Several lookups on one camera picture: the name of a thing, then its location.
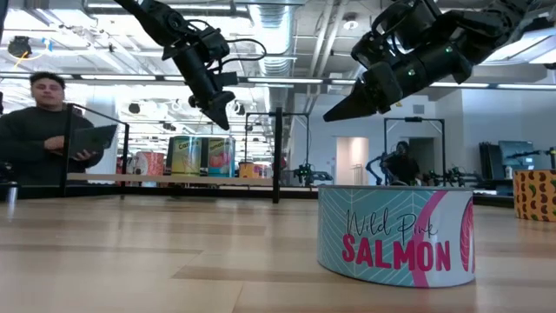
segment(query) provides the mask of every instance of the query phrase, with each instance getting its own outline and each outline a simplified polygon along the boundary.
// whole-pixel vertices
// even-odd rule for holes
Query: dark sweater
[[[0,117],[0,160],[12,165],[17,182],[23,185],[58,185],[63,157],[44,148],[44,141],[63,136],[67,111],[52,112],[37,107],[13,111]],[[74,115],[73,130],[94,125]],[[69,173],[84,173],[103,158],[102,151],[88,161],[69,161]]]

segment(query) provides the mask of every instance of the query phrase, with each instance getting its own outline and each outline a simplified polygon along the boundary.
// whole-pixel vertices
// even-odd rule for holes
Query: wooden floor
[[[416,290],[316,262],[316,201],[154,196],[0,204],[6,313],[556,311],[556,223],[477,207],[477,281]]]

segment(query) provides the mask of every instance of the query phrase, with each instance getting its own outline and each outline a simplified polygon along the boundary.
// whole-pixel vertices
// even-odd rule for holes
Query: yellow patterned box
[[[556,222],[556,170],[516,170],[513,200],[516,217]]]

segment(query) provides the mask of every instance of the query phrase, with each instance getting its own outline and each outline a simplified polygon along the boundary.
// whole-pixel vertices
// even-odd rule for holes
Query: person in background
[[[30,85],[36,106],[0,117],[0,161],[12,165],[22,185],[58,185],[64,163],[65,82],[56,74],[37,72]],[[94,127],[77,114],[71,125],[73,130]],[[70,157],[68,172],[84,173],[100,162],[103,152],[85,150]]]
[[[419,165],[409,156],[409,143],[405,141],[396,144],[396,153],[384,161],[383,166],[386,166],[398,181],[407,185],[413,185],[416,178],[422,181]]]

